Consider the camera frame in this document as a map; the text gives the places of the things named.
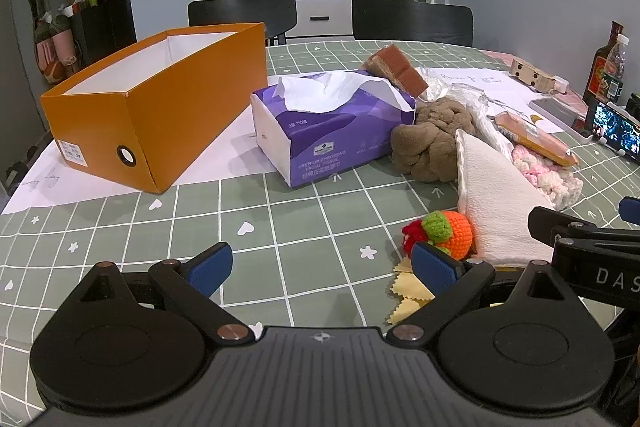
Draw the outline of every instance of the chair backrest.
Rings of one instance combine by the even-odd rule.
[[[356,39],[473,45],[474,16],[466,6],[407,0],[353,0],[351,13]]]
[[[298,23],[296,0],[204,0],[189,3],[189,26],[264,22],[265,38],[284,35]]]

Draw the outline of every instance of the sponge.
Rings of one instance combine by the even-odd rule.
[[[362,69],[375,76],[386,78],[398,89],[412,97],[420,96],[428,84],[424,81],[395,44],[390,44],[364,61]]]

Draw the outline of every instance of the green checkered tablecloth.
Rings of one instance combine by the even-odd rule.
[[[357,69],[384,44],[268,48],[269,74]],[[396,44],[416,66],[507,69],[474,49]],[[636,228],[620,220],[617,204],[638,193],[639,167],[600,145],[561,138],[580,158],[576,175],[584,181],[583,197],[567,212],[601,226]],[[398,304],[387,290],[401,257],[402,226],[455,208],[457,199],[456,184],[415,182],[381,158],[295,190],[272,172],[177,185],[161,196],[132,191],[4,214],[0,423],[24,425],[43,409],[29,369],[31,344],[98,261],[142,271],[168,257],[190,259],[222,240],[233,247],[234,268],[212,299],[242,321],[385,328]]]

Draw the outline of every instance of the open cardboard box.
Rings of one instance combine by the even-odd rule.
[[[264,25],[229,24],[144,39],[41,100],[70,167],[161,193],[266,85]]]

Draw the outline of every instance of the pink crochet item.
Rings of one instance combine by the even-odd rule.
[[[562,210],[580,199],[582,180],[575,178],[570,168],[563,168],[523,145],[511,152],[518,171],[549,200],[556,210]]]

